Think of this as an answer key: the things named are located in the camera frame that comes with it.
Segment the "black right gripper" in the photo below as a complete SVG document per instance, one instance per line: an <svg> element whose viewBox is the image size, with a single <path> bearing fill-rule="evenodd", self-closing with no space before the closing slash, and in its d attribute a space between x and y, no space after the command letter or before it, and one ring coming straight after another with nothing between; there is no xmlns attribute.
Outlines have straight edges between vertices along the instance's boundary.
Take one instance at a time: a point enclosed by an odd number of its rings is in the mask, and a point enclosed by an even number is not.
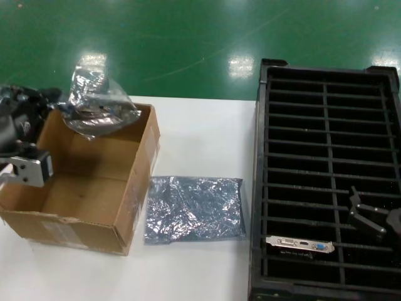
<svg viewBox="0 0 401 301"><path fill-rule="evenodd" d="M348 222L364 235L369 236L377 242L382 242L386 235L384 226L386 220L386 209L378 208L362 203L361 197L355 186L349 190L351 208L349 210ZM401 234L401 209L393 209L387 216L388 227L395 234Z"/></svg>

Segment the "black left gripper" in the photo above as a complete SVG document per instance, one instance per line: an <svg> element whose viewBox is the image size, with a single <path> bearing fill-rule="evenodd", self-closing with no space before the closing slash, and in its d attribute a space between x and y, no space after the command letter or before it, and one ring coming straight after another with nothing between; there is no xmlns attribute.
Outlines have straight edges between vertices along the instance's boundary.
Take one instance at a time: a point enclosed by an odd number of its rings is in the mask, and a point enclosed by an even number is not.
<svg viewBox="0 0 401 301"><path fill-rule="evenodd" d="M62 107L62 94L59 88L22 87L18 102L1 102L1 150L15 151L19 141L37 143L47 114Z"/></svg>

